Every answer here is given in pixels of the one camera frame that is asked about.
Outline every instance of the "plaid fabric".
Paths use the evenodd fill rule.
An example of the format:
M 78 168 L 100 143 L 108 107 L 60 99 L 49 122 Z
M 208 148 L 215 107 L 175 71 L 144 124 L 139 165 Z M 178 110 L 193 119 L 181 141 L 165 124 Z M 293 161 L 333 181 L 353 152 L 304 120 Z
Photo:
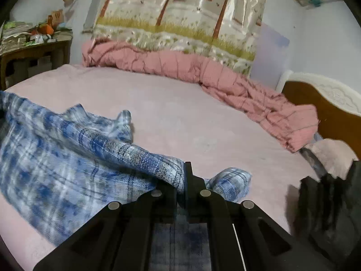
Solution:
M 55 245 L 109 202 L 135 201 L 158 179 L 184 193 L 183 161 L 133 145 L 129 111 L 110 120 L 81 105 L 56 114 L 15 94 L 0 97 L 0 190 Z M 236 201 L 250 177 L 228 168 L 206 185 Z M 206 226 L 188 224 L 182 211 L 174 225 L 155 227 L 151 270 L 210 270 Z

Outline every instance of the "wooden desk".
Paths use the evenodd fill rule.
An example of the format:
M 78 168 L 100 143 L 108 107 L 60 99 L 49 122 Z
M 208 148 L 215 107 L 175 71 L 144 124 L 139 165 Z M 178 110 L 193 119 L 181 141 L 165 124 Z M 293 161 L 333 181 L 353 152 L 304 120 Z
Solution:
M 38 59 L 45 55 L 45 53 L 53 52 L 55 50 L 61 49 L 63 51 L 63 64 L 69 64 L 69 54 L 70 54 L 70 44 L 71 40 L 57 41 L 44 43 L 39 45 L 33 45 L 29 47 L 24 47 L 17 49 L 8 53 L 1 55 L 1 70 L 0 70 L 0 79 L 1 79 L 1 90 L 6 90 L 5 82 L 5 71 L 7 64 L 14 59 L 24 59 L 24 58 L 33 58 Z

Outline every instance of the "pink blanket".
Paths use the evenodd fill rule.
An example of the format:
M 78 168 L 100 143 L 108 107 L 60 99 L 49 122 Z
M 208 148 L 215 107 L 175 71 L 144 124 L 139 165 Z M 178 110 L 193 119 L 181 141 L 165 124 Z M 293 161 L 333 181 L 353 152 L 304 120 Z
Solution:
M 103 38 L 83 45 L 83 65 L 111 66 L 199 83 L 206 93 L 245 112 L 291 152 L 306 145 L 318 128 L 313 105 L 295 106 L 283 94 L 197 54 L 146 52 L 127 42 Z

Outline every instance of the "wooden headboard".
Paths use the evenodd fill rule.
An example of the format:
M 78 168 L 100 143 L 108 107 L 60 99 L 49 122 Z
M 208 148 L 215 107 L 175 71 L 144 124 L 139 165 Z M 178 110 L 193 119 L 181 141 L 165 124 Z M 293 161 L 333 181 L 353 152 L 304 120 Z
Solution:
M 318 133 L 346 142 L 361 159 L 361 95 L 345 84 L 311 73 L 286 71 L 276 90 L 296 104 L 317 108 Z

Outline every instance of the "patterned curtain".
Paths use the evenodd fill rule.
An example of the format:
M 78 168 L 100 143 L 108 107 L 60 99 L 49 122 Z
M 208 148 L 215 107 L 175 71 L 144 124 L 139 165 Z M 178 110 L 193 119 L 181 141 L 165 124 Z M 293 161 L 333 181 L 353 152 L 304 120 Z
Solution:
M 105 0 L 93 34 L 198 53 L 250 73 L 265 0 Z

